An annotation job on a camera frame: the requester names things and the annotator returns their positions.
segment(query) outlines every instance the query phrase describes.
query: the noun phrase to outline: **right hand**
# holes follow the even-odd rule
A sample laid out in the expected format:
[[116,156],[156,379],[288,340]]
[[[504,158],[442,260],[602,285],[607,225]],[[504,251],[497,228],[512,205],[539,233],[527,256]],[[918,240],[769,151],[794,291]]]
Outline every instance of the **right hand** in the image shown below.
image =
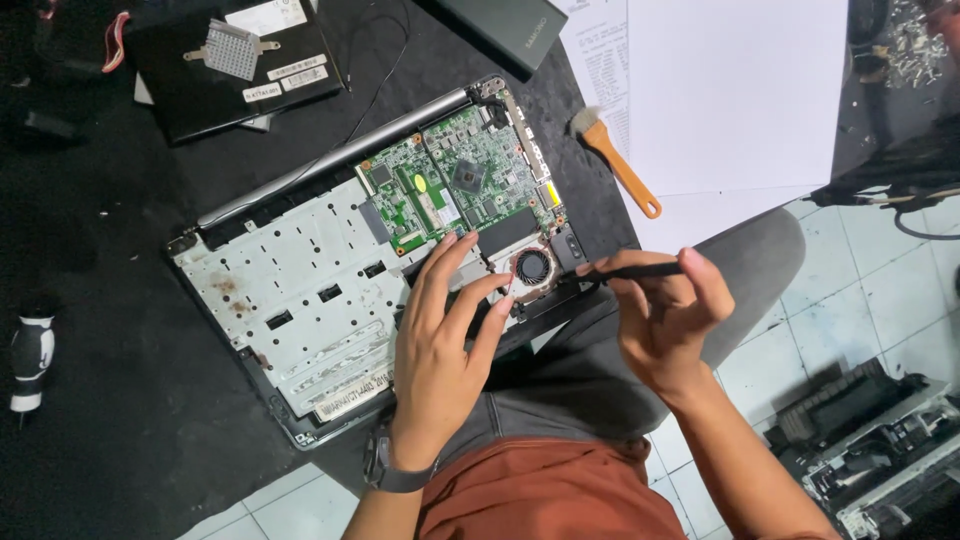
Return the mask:
[[683,248],[676,258],[621,250],[577,269],[584,275],[593,269],[611,272],[675,260],[684,270],[681,276],[609,283],[620,305],[620,353],[636,376],[668,404],[695,392],[705,376],[712,380],[700,359],[704,338],[733,313],[734,306],[720,271],[692,248]]

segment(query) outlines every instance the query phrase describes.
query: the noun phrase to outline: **laptop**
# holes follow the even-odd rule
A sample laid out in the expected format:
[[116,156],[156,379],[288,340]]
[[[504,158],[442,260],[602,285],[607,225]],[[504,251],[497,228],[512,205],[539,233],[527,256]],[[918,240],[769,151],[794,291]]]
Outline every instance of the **laptop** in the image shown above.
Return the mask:
[[405,303],[451,231],[479,232],[451,299],[491,272],[515,276],[474,321],[503,294],[516,299],[499,354],[594,288],[561,280],[587,260],[536,127],[500,76],[223,205],[167,255],[291,441],[309,450],[393,402]]

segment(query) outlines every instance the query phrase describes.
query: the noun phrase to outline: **wristwatch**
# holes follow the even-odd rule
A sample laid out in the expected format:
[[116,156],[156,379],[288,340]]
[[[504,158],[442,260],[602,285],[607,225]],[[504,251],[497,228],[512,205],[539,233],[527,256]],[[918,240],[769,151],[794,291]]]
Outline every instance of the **wristwatch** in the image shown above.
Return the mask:
[[375,428],[364,451],[364,478],[367,485],[387,493],[413,493],[433,478],[437,461],[422,471],[398,471],[390,466],[390,432],[386,426]]

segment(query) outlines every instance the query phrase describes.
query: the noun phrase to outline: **spudger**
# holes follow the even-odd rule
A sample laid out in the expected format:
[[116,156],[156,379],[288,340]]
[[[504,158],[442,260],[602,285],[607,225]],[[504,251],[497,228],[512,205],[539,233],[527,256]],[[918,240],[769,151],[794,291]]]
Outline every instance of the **spudger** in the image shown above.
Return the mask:
[[660,262],[658,264],[644,264],[642,266],[626,266],[611,272],[597,272],[596,270],[584,276],[577,276],[574,272],[569,272],[562,277],[565,282],[606,282],[612,278],[621,280],[639,280],[642,278],[666,278],[668,276],[679,276],[684,271],[680,268],[678,262]]

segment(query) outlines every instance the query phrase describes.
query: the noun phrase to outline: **barcode label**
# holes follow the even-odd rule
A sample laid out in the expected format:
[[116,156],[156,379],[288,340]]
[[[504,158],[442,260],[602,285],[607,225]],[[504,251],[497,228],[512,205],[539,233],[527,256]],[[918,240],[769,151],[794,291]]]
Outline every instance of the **barcode label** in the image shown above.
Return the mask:
[[444,198],[446,206],[437,210],[437,213],[440,214],[440,218],[444,220],[444,226],[447,226],[454,221],[460,219],[460,212],[457,211],[457,206],[453,203],[453,197],[450,196],[450,192],[443,188],[440,190],[440,196]]
[[264,86],[247,88],[243,91],[243,100],[247,103],[250,103],[253,101],[260,101],[261,99],[267,99],[269,97],[275,97],[282,93],[283,90],[280,89],[280,85],[277,83],[270,83]]
[[385,365],[326,398],[314,406],[322,422],[332,420],[341,414],[359,406],[390,386],[394,379],[394,366]]
[[283,84],[283,89],[289,92],[294,88],[307,86],[310,83],[316,83],[326,78],[326,67],[320,65],[313,69],[307,69],[303,73],[287,77],[286,79],[280,79],[280,82]]
[[313,58],[308,58],[306,60],[298,61],[297,63],[291,63],[290,65],[284,65],[283,67],[278,67],[277,69],[268,71],[267,77],[269,77],[271,81],[275,81],[281,77],[286,77],[287,75],[298,73],[304,69],[316,67],[322,63],[326,63],[326,55],[317,55]]

